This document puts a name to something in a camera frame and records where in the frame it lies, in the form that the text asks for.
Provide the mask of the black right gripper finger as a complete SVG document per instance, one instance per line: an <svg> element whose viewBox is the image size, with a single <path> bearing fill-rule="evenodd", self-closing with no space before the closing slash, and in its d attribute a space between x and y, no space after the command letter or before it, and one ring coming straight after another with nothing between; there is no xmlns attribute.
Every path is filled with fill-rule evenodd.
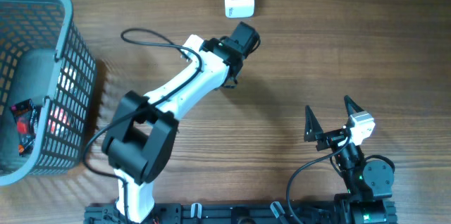
<svg viewBox="0 0 451 224"><path fill-rule="evenodd" d="M360 113L364 110L357 103L355 103L349 95L344 96L344 102L348 116L351 116L352 114L355 113Z"/></svg>
<svg viewBox="0 0 451 224"><path fill-rule="evenodd" d="M310 106L305 106L304 141L315 142L322 138L323 130Z"/></svg>

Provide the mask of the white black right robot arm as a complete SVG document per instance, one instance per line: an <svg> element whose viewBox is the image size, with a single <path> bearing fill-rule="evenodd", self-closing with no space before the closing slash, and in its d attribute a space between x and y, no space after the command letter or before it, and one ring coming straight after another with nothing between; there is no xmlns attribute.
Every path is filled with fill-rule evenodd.
<svg viewBox="0 0 451 224"><path fill-rule="evenodd" d="M376 123L373 116L344 97L347 122L339 129L323 131L314 112L305 107L304 141L315 142L316 150L330 149L328 158L343 179L347 193L334 197L339 223L396 223L393 195L395 164L381 155L365 156L361 145Z"/></svg>

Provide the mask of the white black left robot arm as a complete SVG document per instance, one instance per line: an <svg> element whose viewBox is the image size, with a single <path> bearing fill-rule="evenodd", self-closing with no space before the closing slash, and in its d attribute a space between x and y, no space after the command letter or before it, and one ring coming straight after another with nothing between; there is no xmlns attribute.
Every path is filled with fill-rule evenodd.
<svg viewBox="0 0 451 224"><path fill-rule="evenodd" d="M154 181L165 168L183 117L209 92L234 88L245 59L261 44L259 33L240 22L231 36L190 35L183 45L166 40L190 64L159 88L120 100L101 150L120 192L115 208L124 223L142 223L152 212Z"/></svg>

